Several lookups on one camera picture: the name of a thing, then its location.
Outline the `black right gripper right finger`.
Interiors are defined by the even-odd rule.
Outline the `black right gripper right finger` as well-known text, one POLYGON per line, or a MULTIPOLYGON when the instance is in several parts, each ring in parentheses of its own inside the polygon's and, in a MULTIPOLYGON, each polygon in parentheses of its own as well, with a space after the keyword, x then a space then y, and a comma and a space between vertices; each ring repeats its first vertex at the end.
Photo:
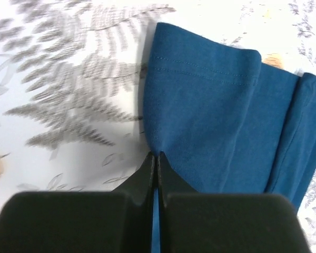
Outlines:
POLYGON ((278 194, 197 192, 157 159, 161 252, 309 252, 292 204, 278 194))

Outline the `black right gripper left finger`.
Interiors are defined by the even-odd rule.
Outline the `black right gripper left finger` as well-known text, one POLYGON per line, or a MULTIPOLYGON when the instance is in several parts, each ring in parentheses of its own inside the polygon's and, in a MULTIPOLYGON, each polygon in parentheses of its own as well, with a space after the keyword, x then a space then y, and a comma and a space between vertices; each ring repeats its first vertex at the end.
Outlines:
POLYGON ((13 195, 0 212, 0 252, 150 252, 154 155, 112 191, 13 195))

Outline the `blue t shirt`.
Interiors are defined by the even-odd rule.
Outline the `blue t shirt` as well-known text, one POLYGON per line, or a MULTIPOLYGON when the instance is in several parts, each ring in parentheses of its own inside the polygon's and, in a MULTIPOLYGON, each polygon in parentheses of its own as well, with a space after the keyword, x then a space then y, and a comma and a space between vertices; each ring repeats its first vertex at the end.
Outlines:
POLYGON ((204 193, 275 193, 298 209, 316 170, 316 76, 156 25, 143 93, 155 155, 204 193))

